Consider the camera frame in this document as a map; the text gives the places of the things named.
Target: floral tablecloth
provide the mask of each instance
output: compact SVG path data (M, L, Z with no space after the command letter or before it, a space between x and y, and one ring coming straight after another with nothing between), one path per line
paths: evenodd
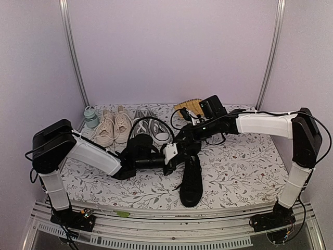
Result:
M136 108L149 107L160 119L170 124L174 111L172 104L124 105L129 116ZM253 109L250 106L226 106ZM103 109L117 110L117 105L97 105L100 115ZM174 124L182 127L186 121L178 115ZM92 130L83 128L84 136ZM209 139L211 144L221 138ZM122 151L125 144L114 143L110 150ZM203 196L194 209L240 207L271 202L276 199L287 179L286 168L269 135L227 135L226 142L211 146L203 142L199 158L202 166ZM182 181L183 166L169 176L162 170L140 170L136 177L119 181L102 171L73 159L67 159L62 178L70 199L102 205L144 209L193 209L185 208L175 190Z

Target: metal frame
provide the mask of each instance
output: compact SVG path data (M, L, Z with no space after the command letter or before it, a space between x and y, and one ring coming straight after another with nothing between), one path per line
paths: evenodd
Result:
M276 50L277 50L277 45L278 45L278 42L279 42L280 33L281 33L281 29L282 29L282 22L283 22L284 12L285 12L285 0L278 0L276 19L275 19L275 27L274 27L274 34L273 34L273 40L272 40L272 44L271 44L271 51L270 51L270 55L269 55L269 58L268 58L268 61L267 61L265 75L264 75L263 82L261 84L261 88L260 88L259 96L258 96L258 99L257 99L257 103L255 104L256 110L261 109L261 107L263 105L263 102L264 102L264 99L265 99L266 91L267 91L267 88L268 88L268 84L269 84L272 69L273 69L273 64L274 64L275 54L276 54Z
M61 10L63 27L65 29L66 39L67 39L67 43L68 43L68 48L69 48L70 56L71 56L72 63L74 66L76 80L78 82L79 91L81 94L83 104L86 107L86 106L89 106L89 100L88 100L88 96L87 96L87 93L86 93L86 90L85 90L85 87L83 84L79 61L78 61L78 57L76 55L76 50L75 50L75 46L74 46L74 39L73 39L73 33L72 33L72 28L71 28L71 23L70 23L70 18L69 18L67 0L60 0L60 10Z
M130 213L129 217L122 218L117 215L119 207L77 201L72 201L72 205L73 209L78 211L85 207L93 208L95 209L94 215L97 217L94 231L92 233L81 231L77 239L78 242L95 246L108 246L112 242L119 242L120 244L122 242L122 244L147 245L148 248L146 249L149 249L149 245L151 246L150 249L156 249L152 246L161 246L161 249L167 249L167 246L170 246L170 249L176 249L175 246L193 244L205 245L206 250L218 249L216 244L219 242L234 242L235 240L265 234L264 231L254 233L253 228L249 226L249 218L254 214L271 211L273 208L272 205L268 204L205 211L147 211L145 209L122 207L122 211ZM314 249L322 250L324 245L313 209L310 203L305 203L305 207L306 225L309 231L313 231L309 240L311 240ZM300 224L304 216L303 207L297 203L293 211L297 219L296 224ZM50 205L36 202L31 214L30 229L26 236L24 250L31 249L37 230L63 236L61 228L49 222L50 216Z

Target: wooden brush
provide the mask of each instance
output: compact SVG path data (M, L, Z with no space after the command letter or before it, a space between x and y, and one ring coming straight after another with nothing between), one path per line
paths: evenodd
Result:
M203 112L201 110L201 107L199 105L199 102L201 102L201 99L191 99L182 103L177 104L176 106L174 106L174 109L179 109L179 108L187 108L188 110L191 110L194 112L194 114L196 115L201 115L203 116Z

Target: beige sneaker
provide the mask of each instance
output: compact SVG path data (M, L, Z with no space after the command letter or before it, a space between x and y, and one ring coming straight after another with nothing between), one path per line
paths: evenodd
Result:
M103 110L101 123L95 128L92 139L103 147L111 146L117 137L114 137L114 114Z
M127 110L122 105L118 106L116 118L114 120L116 126L114 133L117 134L116 142L125 143L129 137L133 122L127 114Z

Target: small bottle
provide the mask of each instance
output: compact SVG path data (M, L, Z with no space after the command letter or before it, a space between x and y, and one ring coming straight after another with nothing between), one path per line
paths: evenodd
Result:
M96 115L95 109L92 106L87 106L84 109L83 115L88 128L93 129L97 127L97 125L99 124L99 119Z

